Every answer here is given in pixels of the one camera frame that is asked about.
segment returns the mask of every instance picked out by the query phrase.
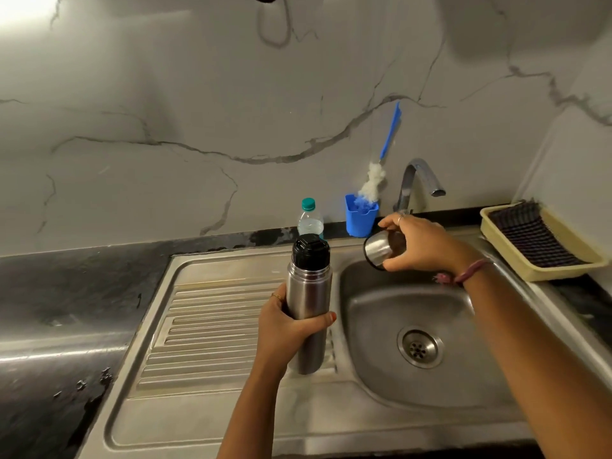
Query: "blue plastic holder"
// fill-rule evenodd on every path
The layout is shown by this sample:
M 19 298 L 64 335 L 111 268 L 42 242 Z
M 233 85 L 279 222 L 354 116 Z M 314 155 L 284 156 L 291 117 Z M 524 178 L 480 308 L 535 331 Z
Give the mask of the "blue plastic holder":
M 368 212 L 362 213 L 355 206 L 355 195 L 345 195 L 346 204 L 346 231 L 351 237 L 365 238 L 370 235 L 374 220 L 378 214 L 378 203 Z

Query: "black flask lid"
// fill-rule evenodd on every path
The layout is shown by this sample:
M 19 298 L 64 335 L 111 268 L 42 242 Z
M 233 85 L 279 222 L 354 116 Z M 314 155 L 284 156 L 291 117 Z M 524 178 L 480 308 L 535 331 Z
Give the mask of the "black flask lid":
M 291 260 L 303 270 L 321 270 L 329 266 L 329 245 L 317 234 L 300 235 L 293 244 Z

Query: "chrome tap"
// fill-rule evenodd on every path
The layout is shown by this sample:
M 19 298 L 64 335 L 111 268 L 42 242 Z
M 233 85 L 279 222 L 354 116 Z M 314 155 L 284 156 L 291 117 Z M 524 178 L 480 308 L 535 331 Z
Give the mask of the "chrome tap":
M 397 212 L 408 212 L 408 205 L 410 203 L 410 193 L 412 192 L 412 183 L 414 182 L 414 175 L 419 174 L 427 192 L 432 196 L 444 196 L 446 194 L 445 189 L 440 186 L 438 178 L 433 173 L 429 164 L 421 158 L 415 158 L 408 163 L 406 170 L 404 171 L 404 177 L 402 178 L 402 189 L 400 191 L 400 197 L 393 209 Z

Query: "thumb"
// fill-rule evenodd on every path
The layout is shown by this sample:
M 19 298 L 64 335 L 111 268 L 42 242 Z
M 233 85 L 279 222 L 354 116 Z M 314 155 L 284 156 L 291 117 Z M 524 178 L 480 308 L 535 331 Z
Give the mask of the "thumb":
M 336 313 L 335 312 L 327 312 L 317 317 L 311 317 L 310 319 L 302 319 L 301 321 L 296 321 L 299 324 L 300 331 L 306 336 L 310 336 L 313 333 L 325 330 L 331 324 L 336 321 Z
M 382 263 L 385 270 L 388 270 L 389 272 L 412 268 L 410 265 L 410 259 L 406 253 L 400 254 L 395 258 L 385 259 Z

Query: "sink drain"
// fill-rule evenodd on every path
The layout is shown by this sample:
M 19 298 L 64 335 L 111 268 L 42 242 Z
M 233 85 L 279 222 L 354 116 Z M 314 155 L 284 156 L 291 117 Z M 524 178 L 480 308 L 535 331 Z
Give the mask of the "sink drain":
M 403 328 L 397 335 L 397 347 L 406 361 L 421 369 L 431 369 L 442 362 L 442 340 L 418 327 Z

